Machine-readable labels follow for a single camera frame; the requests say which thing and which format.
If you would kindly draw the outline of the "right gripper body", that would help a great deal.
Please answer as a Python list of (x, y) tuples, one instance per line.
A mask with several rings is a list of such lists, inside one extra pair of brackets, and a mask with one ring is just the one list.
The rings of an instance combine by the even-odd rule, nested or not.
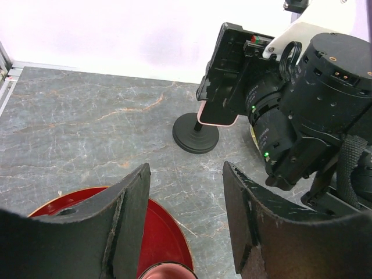
[(196, 92), (202, 102), (199, 116), (248, 115), (245, 90), (259, 67), (270, 60), (263, 51), (273, 36), (245, 30), (242, 26), (223, 23), (212, 58)]

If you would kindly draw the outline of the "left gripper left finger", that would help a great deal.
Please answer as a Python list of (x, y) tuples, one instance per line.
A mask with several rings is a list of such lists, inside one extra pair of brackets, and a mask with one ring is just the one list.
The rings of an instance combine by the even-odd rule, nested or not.
[(53, 216), (1, 210), (2, 278), (136, 278), (149, 164)]

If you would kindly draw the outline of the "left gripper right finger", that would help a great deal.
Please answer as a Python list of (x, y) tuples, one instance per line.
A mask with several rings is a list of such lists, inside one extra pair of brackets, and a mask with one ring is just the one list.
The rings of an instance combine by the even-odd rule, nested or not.
[(242, 278), (370, 278), (371, 213), (333, 217), (223, 165), (235, 271)]

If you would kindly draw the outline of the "pink smartphone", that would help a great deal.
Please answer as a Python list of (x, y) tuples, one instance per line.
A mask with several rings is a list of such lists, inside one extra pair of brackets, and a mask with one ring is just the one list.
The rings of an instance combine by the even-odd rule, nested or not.
[(202, 101), (197, 112), (197, 120), (208, 126), (230, 127), (237, 118), (238, 115), (230, 108), (223, 108), (221, 102)]

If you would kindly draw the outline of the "black phone stand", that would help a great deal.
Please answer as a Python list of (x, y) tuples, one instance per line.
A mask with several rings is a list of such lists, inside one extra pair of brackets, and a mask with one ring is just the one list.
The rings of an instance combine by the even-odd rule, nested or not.
[(173, 124), (172, 135), (181, 149), (192, 154), (208, 153), (219, 141), (218, 128), (201, 124), (196, 113), (181, 115)]

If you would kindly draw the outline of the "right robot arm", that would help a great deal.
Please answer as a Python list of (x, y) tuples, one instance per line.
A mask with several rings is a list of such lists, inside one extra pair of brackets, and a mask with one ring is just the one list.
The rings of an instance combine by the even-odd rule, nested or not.
[(268, 175), (291, 190), (300, 179), (329, 172), (303, 203), (332, 193), (348, 205), (371, 201), (371, 45), (352, 35), (321, 32), (290, 39), (281, 55), (264, 55), (273, 37), (221, 25), (196, 92), (198, 121), (232, 126), (245, 116)]

